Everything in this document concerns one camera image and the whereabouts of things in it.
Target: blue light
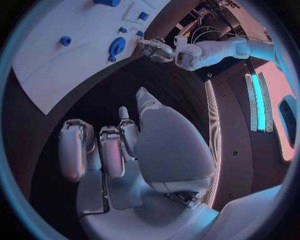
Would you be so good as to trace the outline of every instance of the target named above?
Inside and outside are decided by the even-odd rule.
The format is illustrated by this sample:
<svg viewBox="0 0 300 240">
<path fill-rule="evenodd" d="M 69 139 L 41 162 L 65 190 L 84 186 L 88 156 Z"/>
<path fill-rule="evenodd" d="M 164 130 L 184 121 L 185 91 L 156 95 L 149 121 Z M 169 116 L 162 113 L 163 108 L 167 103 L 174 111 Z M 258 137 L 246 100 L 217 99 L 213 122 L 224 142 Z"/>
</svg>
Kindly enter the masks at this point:
<svg viewBox="0 0 300 240">
<path fill-rule="evenodd" d="M 252 82 L 253 82 L 256 105 L 257 105 L 257 129 L 261 131 L 265 131 L 266 116 L 265 116 L 264 98 L 263 98 L 259 78 L 257 75 L 252 75 Z"/>
</svg>

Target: wire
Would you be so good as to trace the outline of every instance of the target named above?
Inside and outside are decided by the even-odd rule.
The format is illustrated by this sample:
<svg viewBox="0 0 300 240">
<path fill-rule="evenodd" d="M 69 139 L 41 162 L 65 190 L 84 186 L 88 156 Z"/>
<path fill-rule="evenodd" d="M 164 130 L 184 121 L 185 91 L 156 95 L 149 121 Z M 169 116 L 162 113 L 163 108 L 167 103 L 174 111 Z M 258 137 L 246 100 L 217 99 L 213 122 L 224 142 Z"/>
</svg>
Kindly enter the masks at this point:
<svg viewBox="0 0 300 240">
<path fill-rule="evenodd" d="M 201 26 L 201 27 L 198 27 L 198 28 L 192 33 L 192 35 L 191 35 L 191 38 L 190 38 L 190 42 L 191 42 L 191 43 L 193 43 L 193 37 L 194 37 L 194 34 L 195 34 L 199 29 L 203 29 L 203 28 L 207 28 L 207 30 L 208 30 L 209 28 L 212 28 L 212 29 L 217 29 L 217 30 L 221 31 L 220 28 L 217 28 L 217 27 L 214 27 L 214 26 Z"/>
<path fill-rule="evenodd" d="M 193 44 L 197 41 L 197 39 L 204 35 L 204 34 L 207 34 L 207 33 L 211 33 L 211 32 L 219 32 L 219 33 L 223 33 L 221 30 L 209 30 L 209 31 L 205 31 L 203 33 L 201 33 L 200 35 L 198 35 L 196 37 L 196 39 L 194 40 Z M 243 38 L 249 38 L 249 39 L 255 39 L 257 41 L 260 41 L 260 42 L 263 42 L 263 43 L 267 43 L 267 44 L 272 44 L 273 42 L 272 41 L 267 41 L 267 40 L 262 40 L 262 39 L 259 39 L 255 36 L 248 36 L 248 35 L 240 35 L 240 34 L 234 34 L 234 33 L 230 33 L 230 32 L 226 32 L 225 34 L 227 35 L 231 35 L 231 36 L 236 36 L 236 37 L 243 37 Z"/>
</svg>

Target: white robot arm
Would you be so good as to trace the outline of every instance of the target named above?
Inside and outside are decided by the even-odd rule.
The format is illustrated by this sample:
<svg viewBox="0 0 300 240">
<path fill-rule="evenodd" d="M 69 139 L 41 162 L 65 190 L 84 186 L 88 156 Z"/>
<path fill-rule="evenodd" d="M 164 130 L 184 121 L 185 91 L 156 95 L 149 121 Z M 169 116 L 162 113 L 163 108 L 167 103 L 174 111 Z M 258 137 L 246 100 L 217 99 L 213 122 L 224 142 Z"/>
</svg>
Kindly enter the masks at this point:
<svg viewBox="0 0 300 240">
<path fill-rule="evenodd" d="M 140 48 L 144 54 L 149 57 L 147 52 L 152 52 L 152 55 L 160 55 L 163 58 L 166 54 L 170 56 L 170 47 L 161 42 L 159 47 L 152 47 L 153 40 L 139 41 Z M 231 37 L 225 41 L 201 41 L 195 44 L 188 43 L 188 38 L 184 36 L 176 36 L 174 39 L 176 49 L 173 50 L 172 58 L 168 57 L 165 62 L 174 61 L 175 64 L 185 70 L 194 71 L 196 69 L 207 67 L 219 63 L 226 57 L 234 57 L 237 59 L 247 59 L 255 57 L 271 61 L 279 65 L 276 57 L 274 46 L 270 43 L 262 41 L 247 40 L 244 37 Z M 167 50 L 164 56 L 161 54 L 163 50 Z"/>
</svg>

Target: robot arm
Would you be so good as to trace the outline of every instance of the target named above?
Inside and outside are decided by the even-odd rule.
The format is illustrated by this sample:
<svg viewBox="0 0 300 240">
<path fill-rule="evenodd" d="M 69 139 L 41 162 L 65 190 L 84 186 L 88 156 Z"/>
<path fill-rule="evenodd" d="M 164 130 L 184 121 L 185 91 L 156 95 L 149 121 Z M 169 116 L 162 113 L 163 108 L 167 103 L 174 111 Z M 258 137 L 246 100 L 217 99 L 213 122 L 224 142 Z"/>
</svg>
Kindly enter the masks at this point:
<svg viewBox="0 0 300 240">
<path fill-rule="evenodd" d="M 151 40 L 145 42 L 141 39 L 139 45 L 142 46 L 141 50 L 151 48 Z M 164 49 L 168 49 L 165 43 L 160 43 L 160 52 Z M 207 67 L 219 63 L 223 58 L 234 57 L 237 59 L 247 59 L 248 57 L 256 57 L 271 61 L 279 65 L 276 57 L 274 46 L 270 43 L 264 43 L 261 41 L 247 40 L 244 37 L 231 37 L 225 41 L 201 41 L 195 44 L 188 43 L 187 37 L 176 36 L 174 39 L 174 45 L 176 49 L 173 51 L 172 61 L 175 64 L 185 70 L 194 71 L 196 69 Z M 160 52 L 156 49 L 152 49 L 152 52 L 159 55 Z"/>
</svg>

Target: blue object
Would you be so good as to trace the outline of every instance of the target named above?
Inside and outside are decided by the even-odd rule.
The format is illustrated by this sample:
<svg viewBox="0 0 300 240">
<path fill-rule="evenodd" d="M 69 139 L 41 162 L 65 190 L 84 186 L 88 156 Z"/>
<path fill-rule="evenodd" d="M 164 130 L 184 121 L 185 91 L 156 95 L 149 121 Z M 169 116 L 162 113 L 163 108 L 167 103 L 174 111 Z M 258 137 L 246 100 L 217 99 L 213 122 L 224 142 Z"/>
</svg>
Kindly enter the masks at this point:
<svg viewBox="0 0 300 240">
<path fill-rule="evenodd" d="M 113 42 L 110 44 L 109 47 L 109 58 L 108 60 L 110 62 L 115 62 L 116 58 L 115 56 L 120 54 L 121 52 L 123 52 L 124 48 L 125 48 L 125 44 L 126 44 L 126 40 L 123 37 L 118 37 L 115 40 L 113 40 Z"/>
<path fill-rule="evenodd" d="M 69 36 L 63 36 L 59 41 L 64 46 L 69 46 L 71 44 L 71 38 Z"/>
<path fill-rule="evenodd" d="M 139 37 L 143 37 L 144 33 L 142 31 L 137 31 L 136 35 L 138 35 Z"/>
<path fill-rule="evenodd" d="M 138 16 L 139 19 L 142 19 L 143 21 L 146 21 L 147 18 L 149 17 L 149 14 L 145 13 L 145 12 L 141 12 L 140 15 Z"/>
<path fill-rule="evenodd" d="M 256 74 L 252 75 L 252 82 L 253 82 L 256 105 L 257 105 L 257 129 L 261 131 L 265 131 L 266 129 L 265 104 L 264 104 L 264 98 L 263 98 L 259 78 Z"/>
<path fill-rule="evenodd" d="M 119 31 L 120 31 L 121 33 L 127 33 L 127 32 L 128 32 L 127 28 L 122 27 L 122 26 L 119 28 Z"/>
<path fill-rule="evenodd" d="M 93 0 L 94 4 L 102 4 L 110 7 L 116 7 L 120 4 L 121 0 Z"/>
</svg>

